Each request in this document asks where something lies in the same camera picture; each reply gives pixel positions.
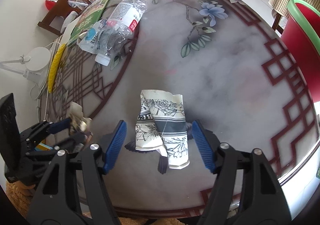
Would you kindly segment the crushed clear plastic bottle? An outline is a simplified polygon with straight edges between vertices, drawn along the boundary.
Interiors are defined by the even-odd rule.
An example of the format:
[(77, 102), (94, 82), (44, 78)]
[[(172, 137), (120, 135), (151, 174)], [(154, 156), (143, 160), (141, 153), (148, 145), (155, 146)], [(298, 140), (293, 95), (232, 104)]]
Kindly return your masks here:
[(108, 66), (111, 59), (121, 52), (125, 41), (134, 33), (147, 10), (146, 0), (122, 0), (99, 31), (95, 61)]

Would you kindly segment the red bin with green rim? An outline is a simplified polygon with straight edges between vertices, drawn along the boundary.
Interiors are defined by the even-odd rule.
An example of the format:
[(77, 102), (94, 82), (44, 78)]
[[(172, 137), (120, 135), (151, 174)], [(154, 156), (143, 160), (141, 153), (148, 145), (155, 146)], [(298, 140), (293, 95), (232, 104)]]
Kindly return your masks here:
[(311, 93), (319, 102), (319, 11), (303, 0), (290, 0), (281, 40), (293, 55)]

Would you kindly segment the dark wooden chair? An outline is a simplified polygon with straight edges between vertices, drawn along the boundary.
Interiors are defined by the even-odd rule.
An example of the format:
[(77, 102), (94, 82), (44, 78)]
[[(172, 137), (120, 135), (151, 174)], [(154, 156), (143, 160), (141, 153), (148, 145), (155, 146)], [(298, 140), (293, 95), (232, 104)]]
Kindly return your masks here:
[[(64, 19), (67, 18), (67, 16), (75, 11), (78, 14), (81, 13), (81, 9), (80, 8), (73, 8), (69, 5), (68, 3), (69, 0), (58, 0), (57, 3), (53, 6), (53, 8), (47, 13), (47, 15), (42, 19), (42, 21), (38, 22), (38, 26), (41, 27), (42, 29), (45, 29), (57, 36), (60, 36), (60, 30), (55, 29), (54, 27), (52, 27), (50, 24), (52, 23), (52, 21), (57, 17), (57, 16), (61, 16)], [(86, 5), (90, 4), (89, 0), (81, 0), (84, 1), (84, 3)]]

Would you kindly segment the white blue medicine box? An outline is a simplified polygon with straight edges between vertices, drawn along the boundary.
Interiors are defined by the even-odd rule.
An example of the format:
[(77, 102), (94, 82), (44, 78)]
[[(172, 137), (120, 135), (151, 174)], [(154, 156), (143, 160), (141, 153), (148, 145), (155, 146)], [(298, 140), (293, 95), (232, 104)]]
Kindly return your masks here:
[(97, 38), (102, 30), (106, 26), (107, 20), (101, 19), (96, 22), (86, 33), (82, 33), (82, 36), (78, 37), (76, 44), (81, 50), (96, 54)]

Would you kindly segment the green textbook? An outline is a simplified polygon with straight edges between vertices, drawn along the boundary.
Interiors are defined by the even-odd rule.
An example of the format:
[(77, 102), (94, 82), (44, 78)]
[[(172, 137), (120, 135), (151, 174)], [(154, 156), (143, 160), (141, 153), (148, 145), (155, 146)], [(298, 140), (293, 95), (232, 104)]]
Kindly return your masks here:
[(75, 43), (83, 31), (89, 30), (96, 22), (100, 20), (108, 2), (109, 0), (95, 0), (83, 11), (71, 33), (67, 46)]

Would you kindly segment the brown paper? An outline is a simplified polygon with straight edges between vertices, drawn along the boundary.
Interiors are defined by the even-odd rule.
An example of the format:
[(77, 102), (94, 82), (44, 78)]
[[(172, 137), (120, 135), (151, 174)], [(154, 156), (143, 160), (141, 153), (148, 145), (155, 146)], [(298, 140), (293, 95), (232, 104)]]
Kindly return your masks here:
[(71, 102), (68, 110), (68, 117), (71, 119), (69, 125), (69, 134), (73, 135), (77, 132), (87, 133), (91, 131), (91, 118), (84, 117), (82, 106), (76, 102)]

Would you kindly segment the yellow plastic corn-shaped stick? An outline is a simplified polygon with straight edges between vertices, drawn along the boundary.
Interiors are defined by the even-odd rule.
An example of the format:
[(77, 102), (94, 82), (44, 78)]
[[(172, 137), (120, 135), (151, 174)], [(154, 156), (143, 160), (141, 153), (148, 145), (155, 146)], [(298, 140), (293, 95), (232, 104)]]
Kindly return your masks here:
[(65, 49), (66, 49), (66, 44), (62, 44), (53, 57), (52, 64), (50, 66), (49, 74), (48, 74), (48, 93), (52, 93), (53, 91), (57, 69)]

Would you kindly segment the white desk lamp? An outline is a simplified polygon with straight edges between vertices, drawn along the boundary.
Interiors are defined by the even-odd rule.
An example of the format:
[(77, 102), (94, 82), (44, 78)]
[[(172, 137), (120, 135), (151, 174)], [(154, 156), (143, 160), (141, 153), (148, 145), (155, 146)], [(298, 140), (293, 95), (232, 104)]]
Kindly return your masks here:
[[(46, 81), (48, 67), (52, 58), (51, 52), (45, 47), (36, 47), (27, 55), (17, 59), (1, 60), (1, 69), (22, 75), (25, 79), (41, 86)], [(9, 64), (21, 64), (25, 69), (17, 69)]]

